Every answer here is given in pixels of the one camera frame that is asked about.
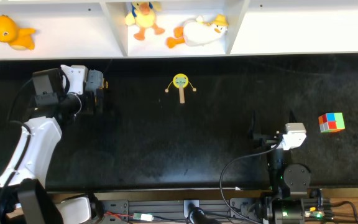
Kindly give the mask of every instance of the blue square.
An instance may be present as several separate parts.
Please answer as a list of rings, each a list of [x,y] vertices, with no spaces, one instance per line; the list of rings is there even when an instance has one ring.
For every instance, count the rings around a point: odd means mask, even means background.
[[[335,114],[333,113],[327,114],[327,121],[335,121]]]

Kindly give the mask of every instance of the yellow plush duck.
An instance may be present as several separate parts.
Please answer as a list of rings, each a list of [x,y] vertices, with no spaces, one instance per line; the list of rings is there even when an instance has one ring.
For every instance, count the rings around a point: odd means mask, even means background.
[[[34,50],[35,44],[31,34],[35,33],[33,28],[21,29],[8,16],[0,16],[0,42],[8,43],[15,50]]]
[[[153,9],[161,11],[161,4],[159,2],[132,2],[132,11],[125,18],[125,23],[128,26],[136,24],[140,27],[139,33],[134,35],[137,40],[144,40],[146,29],[150,27],[154,29],[156,35],[165,32],[165,29],[156,25]]]

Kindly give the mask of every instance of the red cube face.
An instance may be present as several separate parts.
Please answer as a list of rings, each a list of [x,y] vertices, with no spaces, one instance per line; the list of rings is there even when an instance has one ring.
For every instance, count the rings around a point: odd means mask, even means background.
[[[323,122],[324,122],[324,123],[327,122],[327,114],[324,114],[324,115],[323,115]]]
[[[335,121],[328,121],[328,128],[329,129],[336,129],[336,122]]]

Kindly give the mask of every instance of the wooden handle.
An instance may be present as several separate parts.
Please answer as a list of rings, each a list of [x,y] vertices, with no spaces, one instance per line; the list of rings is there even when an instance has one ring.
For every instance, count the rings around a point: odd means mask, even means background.
[[[179,86],[179,99],[180,103],[185,103],[185,91],[183,89],[183,86]]]

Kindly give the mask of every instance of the orange beak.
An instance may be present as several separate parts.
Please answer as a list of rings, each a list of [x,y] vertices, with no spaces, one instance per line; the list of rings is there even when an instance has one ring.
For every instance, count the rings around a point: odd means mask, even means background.
[[[145,15],[149,15],[150,13],[150,7],[148,3],[142,3],[139,7],[140,11],[145,14]]]

